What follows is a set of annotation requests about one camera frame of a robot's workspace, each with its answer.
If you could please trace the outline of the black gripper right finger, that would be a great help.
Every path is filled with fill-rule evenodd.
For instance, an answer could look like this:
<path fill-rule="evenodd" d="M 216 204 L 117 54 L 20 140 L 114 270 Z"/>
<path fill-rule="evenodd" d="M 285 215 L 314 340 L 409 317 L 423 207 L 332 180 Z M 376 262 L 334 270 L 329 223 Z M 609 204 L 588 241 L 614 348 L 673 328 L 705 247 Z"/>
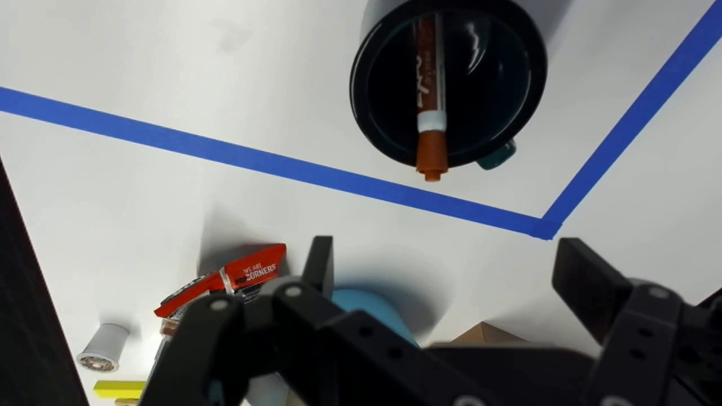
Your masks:
<path fill-rule="evenodd" d="M 590 406 L 722 406 L 722 306 L 626 278 L 577 238 L 563 238 L 553 290 L 601 346 Z"/>

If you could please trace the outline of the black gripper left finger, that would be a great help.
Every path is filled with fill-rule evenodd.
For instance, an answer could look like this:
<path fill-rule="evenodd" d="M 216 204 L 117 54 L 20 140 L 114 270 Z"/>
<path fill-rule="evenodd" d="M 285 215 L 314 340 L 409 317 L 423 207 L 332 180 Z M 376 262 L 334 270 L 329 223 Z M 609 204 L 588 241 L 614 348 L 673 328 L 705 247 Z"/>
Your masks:
<path fill-rule="evenodd" d="M 160 355 L 141 406 L 240 406 L 277 373 L 308 406 L 496 406 L 496 400 L 367 312 L 332 302 L 334 241 L 244 305 L 202 299 Z"/>

